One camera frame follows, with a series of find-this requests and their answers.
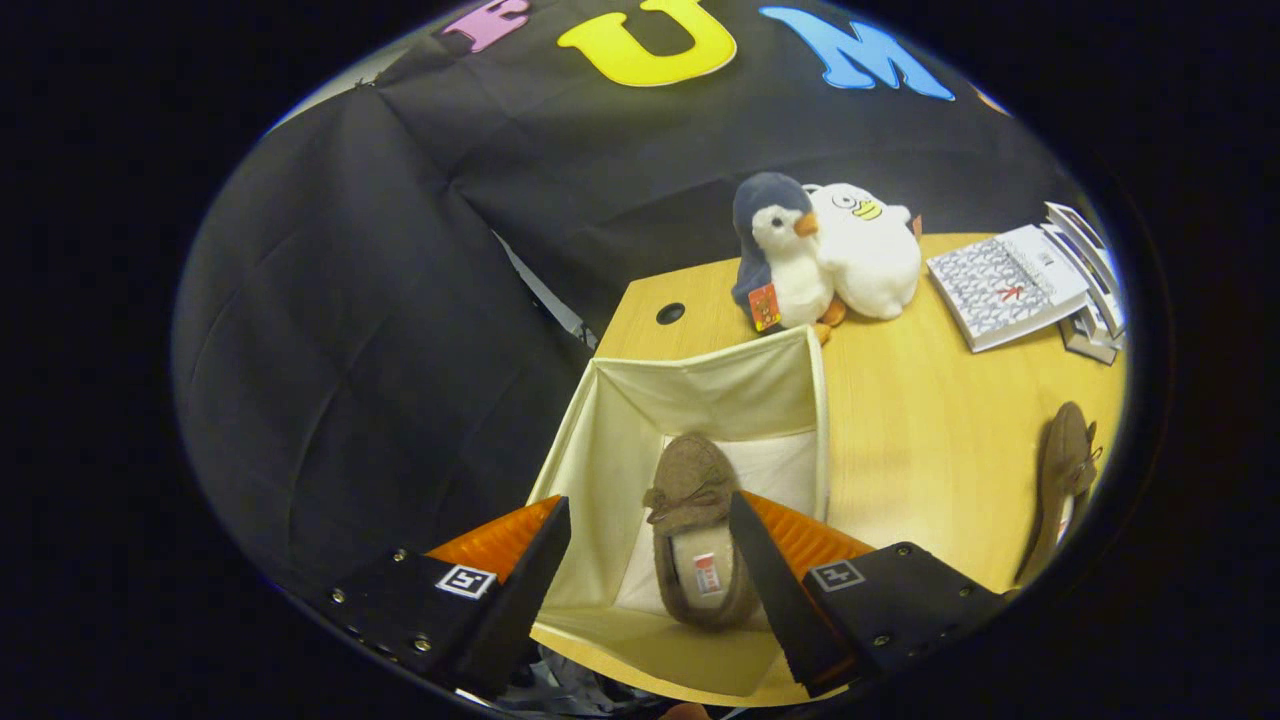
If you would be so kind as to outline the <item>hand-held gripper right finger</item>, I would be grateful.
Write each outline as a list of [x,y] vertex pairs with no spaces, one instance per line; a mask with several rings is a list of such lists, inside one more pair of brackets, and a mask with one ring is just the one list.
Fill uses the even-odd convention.
[[730,530],[794,680],[814,698],[902,673],[1009,605],[919,544],[876,548],[751,492],[731,498]]

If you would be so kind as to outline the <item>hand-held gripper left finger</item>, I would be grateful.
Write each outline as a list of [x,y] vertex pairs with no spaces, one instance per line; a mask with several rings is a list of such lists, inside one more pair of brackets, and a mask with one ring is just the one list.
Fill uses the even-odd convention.
[[397,547],[324,587],[312,607],[376,656],[447,689],[499,694],[571,539],[553,495],[430,551]]

